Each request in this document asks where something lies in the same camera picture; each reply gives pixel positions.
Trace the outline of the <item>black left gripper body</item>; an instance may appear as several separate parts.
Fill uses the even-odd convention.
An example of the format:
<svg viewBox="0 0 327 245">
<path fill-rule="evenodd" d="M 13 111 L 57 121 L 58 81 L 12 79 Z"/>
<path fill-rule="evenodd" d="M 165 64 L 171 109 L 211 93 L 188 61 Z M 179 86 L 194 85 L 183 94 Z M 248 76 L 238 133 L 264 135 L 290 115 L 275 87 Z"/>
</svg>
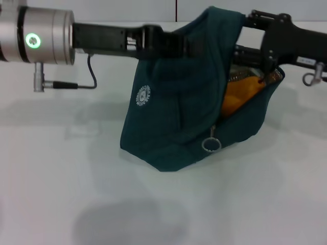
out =
<svg viewBox="0 0 327 245">
<path fill-rule="evenodd" d="M 163 30 L 158 26 L 140 27 L 73 24 L 73 48 L 92 55 L 132 57 L 139 60 L 164 56 L 159 41 Z"/>
</svg>

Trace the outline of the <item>dark teal lunch bag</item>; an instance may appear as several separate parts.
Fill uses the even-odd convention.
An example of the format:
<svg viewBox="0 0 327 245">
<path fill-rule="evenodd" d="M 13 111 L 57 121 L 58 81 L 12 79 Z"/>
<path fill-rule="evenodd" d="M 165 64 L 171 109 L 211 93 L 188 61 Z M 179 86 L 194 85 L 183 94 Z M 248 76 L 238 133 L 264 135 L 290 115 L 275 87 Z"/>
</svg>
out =
<svg viewBox="0 0 327 245">
<path fill-rule="evenodd" d="M 245 15 L 216 7 L 177 30 L 203 36 L 198 58 L 140 60 L 120 147 L 161 172 L 175 172 L 214 152 L 247 140 L 261 128 L 277 80 L 228 117 L 221 108 L 231 57 Z"/>
</svg>

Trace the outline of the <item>orange fruit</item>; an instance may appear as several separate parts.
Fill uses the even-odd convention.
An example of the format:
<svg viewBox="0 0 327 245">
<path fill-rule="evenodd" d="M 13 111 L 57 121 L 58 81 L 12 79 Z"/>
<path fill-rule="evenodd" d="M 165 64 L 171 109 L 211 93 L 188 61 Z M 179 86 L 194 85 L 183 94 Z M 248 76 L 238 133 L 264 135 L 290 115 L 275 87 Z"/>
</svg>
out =
<svg viewBox="0 0 327 245">
<path fill-rule="evenodd" d="M 259 77 L 250 76 L 238 81 L 228 82 L 224 96 L 221 115 L 228 117 L 241 108 L 265 87 Z"/>
</svg>

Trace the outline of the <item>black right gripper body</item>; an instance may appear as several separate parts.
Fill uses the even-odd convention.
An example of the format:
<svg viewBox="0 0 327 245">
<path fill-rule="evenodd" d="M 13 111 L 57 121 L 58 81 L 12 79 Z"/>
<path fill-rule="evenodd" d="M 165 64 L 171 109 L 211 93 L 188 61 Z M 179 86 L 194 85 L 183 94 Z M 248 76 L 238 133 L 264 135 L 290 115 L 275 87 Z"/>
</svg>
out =
<svg viewBox="0 0 327 245">
<path fill-rule="evenodd" d="M 282 13 L 265 30 L 261 56 L 261 68 L 266 74 L 283 64 L 314 70 L 323 63 L 323 71 L 327 72 L 327 34 L 299 28 L 290 15 Z"/>
</svg>

